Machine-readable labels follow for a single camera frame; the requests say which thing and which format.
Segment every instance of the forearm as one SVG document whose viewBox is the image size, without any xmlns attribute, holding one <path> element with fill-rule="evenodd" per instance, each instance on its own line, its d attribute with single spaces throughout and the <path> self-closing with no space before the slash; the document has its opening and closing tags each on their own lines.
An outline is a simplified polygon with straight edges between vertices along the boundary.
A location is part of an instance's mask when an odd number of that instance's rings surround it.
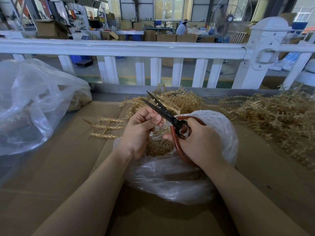
<svg viewBox="0 0 315 236">
<path fill-rule="evenodd" d="M 308 235 L 228 162 L 204 171 L 220 192 L 241 235 Z"/>
<path fill-rule="evenodd" d="M 104 235 L 131 157 L 113 151 L 33 236 Z"/>
</svg>

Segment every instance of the left hand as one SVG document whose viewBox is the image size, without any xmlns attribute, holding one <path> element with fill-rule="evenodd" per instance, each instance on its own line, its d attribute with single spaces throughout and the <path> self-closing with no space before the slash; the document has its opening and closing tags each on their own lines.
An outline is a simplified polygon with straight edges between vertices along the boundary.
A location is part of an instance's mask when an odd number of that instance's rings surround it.
<svg viewBox="0 0 315 236">
<path fill-rule="evenodd" d="M 155 127 L 162 127 L 162 117 L 149 106 L 141 108 L 133 115 L 120 141 L 119 148 L 123 154 L 139 159 L 144 155 L 149 134 Z"/>
</svg>

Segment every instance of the worker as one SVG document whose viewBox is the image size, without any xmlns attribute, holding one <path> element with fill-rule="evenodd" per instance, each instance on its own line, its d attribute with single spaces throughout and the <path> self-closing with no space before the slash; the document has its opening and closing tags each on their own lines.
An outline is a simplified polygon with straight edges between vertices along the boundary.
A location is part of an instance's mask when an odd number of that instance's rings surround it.
<svg viewBox="0 0 315 236">
<path fill-rule="evenodd" d="M 215 184 L 240 235 L 308 235 L 224 160 L 220 137 L 213 128 L 193 118 L 187 122 L 192 133 L 186 140 L 179 139 L 180 146 Z M 119 146 L 33 236 L 105 235 L 127 166 L 144 154 L 156 126 L 163 126 L 162 117 L 150 107 L 136 112 Z M 163 137 L 173 140 L 171 135 Z"/>
<path fill-rule="evenodd" d="M 188 31 L 187 31 L 187 25 L 188 25 L 188 20 L 185 19 L 185 20 L 179 25 L 179 27 L 177 27 L 176 34 L 177 34 L 177 35 L 184 35 L 184 34 L 187 34 L 187 33 L 188 33 Z"/>
</svg>

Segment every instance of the white bag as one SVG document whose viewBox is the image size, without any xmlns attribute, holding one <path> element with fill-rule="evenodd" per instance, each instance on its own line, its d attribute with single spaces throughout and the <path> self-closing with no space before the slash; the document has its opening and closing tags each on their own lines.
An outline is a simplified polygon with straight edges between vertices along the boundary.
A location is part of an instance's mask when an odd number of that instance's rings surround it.
<svg viewBox="0 0 315 236">
<path fill-rule="evenodd" d="M 223 157 L 235 165 L 238 138 L 229 119 L 223 114 L 210 110 L 194 111 L 183 116 L 200 118 L 211 126 L 222 140 Z M 130 166 L 126 175 L 126 184 L 156 194 L 166 200 L 186 205 L 207 203 L 215 195 L 215 186 L 200 169 L 183 162 L 173 150 L 164 156 L 144 156 Z"/>
<path fill-rule="evenodd" d="M 89 84 L 37 59 L 0 63 L 0 155 L 47 141 L 66 111 L 92 100 Z"/>
</svg>

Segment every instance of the railing post cap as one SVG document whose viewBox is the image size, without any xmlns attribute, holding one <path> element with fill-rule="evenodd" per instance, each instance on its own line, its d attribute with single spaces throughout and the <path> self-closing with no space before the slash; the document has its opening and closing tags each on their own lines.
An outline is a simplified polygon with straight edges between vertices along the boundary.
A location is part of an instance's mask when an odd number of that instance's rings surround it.
<svg viewBox="0 0 315 236">
<path fill-rule="evenodd" d="M 288 22 L 282 17 L 267 17 L 262 19 L 256 25 L 251 27 L 252 30 L 263 31 L 290 31 L 292 29 Z"/>
</svg>

